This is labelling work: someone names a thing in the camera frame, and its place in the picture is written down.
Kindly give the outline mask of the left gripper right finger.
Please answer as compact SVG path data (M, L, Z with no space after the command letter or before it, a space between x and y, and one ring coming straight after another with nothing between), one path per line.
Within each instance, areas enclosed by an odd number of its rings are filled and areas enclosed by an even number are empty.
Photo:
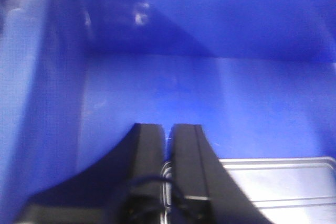
M201 125L171 130L172 178L183 194L174 223L270 223L236 184L211 148Z

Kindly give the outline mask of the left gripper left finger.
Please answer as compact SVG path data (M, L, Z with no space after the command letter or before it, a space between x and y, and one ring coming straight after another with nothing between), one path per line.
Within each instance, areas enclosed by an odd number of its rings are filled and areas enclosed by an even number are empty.
M160 223L164 132L134 124L103 158L29 197L16 223Z

